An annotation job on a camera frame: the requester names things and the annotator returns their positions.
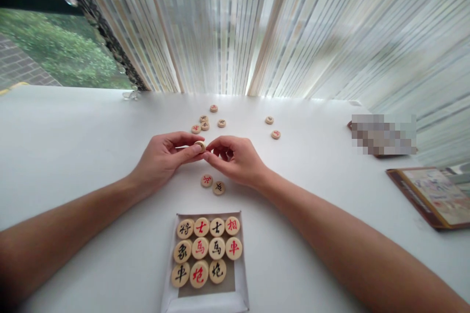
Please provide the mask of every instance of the pixelated blur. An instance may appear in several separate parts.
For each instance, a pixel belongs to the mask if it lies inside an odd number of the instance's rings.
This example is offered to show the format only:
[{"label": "pixelated blur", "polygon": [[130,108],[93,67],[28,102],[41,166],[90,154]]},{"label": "pixelated blur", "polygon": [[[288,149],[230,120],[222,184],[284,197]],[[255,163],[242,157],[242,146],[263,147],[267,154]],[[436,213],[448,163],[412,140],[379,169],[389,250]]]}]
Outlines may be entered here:
[{"label": "pixelated blur", "polygon": [[416,154],[416,115],[353,115],[351,130],[359,154]]}]

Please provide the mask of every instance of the window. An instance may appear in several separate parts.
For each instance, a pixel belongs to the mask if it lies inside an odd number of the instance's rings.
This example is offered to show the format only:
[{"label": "window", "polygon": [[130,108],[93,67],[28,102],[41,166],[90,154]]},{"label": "window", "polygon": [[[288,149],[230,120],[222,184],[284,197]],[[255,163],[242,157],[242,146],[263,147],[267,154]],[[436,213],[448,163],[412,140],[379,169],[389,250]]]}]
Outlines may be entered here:
[{"label": "window", "polygon": [[114,60],[103,45],[103,38],[78,9],[65,0],[59,0],[60,7],[54,5],[52,11],[53,0],[38,0],[44,4],[34,0],[20,4],[18,0],[10,1],[16,4],[0,8],[0,90],[19,82],[131,88],[123,67]]}]

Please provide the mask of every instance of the forearm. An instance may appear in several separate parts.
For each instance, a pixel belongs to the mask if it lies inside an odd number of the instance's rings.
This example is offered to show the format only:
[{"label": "forearm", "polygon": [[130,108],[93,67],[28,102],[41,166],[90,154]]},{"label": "forearm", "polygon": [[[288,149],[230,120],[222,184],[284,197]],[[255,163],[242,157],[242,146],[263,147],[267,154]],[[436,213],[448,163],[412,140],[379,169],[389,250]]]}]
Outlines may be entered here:
[{"label": "forearm", "polygon": [[28,297],[138,202],[135,192],[123,179],[0,232],[0,279],[9,305]]},{"label": "forearm", "polygon": [[334,276],[374,312],[468,312],[437,275],[361,220],[273,172],[255,187],[284,213]]}]

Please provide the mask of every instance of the sheer curtain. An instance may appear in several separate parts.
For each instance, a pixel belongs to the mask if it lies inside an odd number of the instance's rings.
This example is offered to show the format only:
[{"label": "sheer curtain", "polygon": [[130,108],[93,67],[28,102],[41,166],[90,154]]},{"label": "sheer curtain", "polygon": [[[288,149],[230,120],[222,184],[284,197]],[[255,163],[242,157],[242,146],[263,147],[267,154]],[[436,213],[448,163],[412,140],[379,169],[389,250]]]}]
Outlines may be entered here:
[{"label": "sheer curtain", "polygon": [[359,100],[470,159],[470,0],[95,1],[151,90]]}]

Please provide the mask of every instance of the table surface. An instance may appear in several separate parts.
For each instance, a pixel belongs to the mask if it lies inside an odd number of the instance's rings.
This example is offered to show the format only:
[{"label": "table surface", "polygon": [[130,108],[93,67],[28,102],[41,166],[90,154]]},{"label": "table surface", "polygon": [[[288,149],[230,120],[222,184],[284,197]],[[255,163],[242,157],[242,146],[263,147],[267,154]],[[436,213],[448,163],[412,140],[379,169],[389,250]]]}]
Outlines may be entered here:
[{"label": "table surface", "polygon": [[[151,136],[189,131],[208,114],[207,142],[221,134],[250,138],[270,168],[390,237],[470,301],[470,232],[434,231],[385,174],[419,166],[412,157],[378,160],[352,147],[346,124],[351,114],[368,113],[364,107],[157,93],[125,101],[120,90],[23,86],[0,97],[0,109],[1,229],[127,175]],[[268,115],[274,125],[264,123]],[[279,140],[273,129],[282,132]],[[225,195],[200,186],[205,173],[225,182]],[[158,194],[91,240],[22,311],[159,312],[175,214],[238,210],[251,311],[363,311],[279,211],[204,161],[181,167]]]}]

